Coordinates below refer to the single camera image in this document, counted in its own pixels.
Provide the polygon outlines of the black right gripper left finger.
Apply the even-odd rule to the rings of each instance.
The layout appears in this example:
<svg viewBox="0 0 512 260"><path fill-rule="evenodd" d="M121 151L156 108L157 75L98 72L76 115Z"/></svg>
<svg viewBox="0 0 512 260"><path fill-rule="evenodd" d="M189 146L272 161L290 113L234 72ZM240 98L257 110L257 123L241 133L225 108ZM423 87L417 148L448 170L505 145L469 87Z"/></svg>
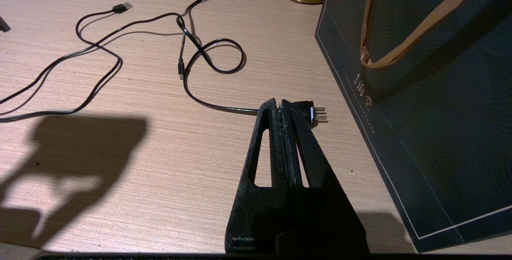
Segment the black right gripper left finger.
<svg viewBox="0 0 512 260"><path fill-rule="evenodd" d="M290 228L297 152L285 117L289 102L272 98L258 110L225 232L227 253L275 253L277 237ZM263 133L269 133L271 186L256 185Z"/></svg>

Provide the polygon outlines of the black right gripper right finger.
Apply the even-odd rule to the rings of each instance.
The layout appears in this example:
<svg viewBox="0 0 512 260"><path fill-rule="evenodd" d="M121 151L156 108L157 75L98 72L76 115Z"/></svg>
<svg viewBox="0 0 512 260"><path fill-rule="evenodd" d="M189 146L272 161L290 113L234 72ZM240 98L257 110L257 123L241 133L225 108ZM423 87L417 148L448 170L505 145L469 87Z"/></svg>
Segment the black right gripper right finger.
<svg viewBox="0 0 512 260"><path fill-rule="evenodd" d="M282 253L369 253L366 231L300 109L280 106L288 173Z"/></svg>

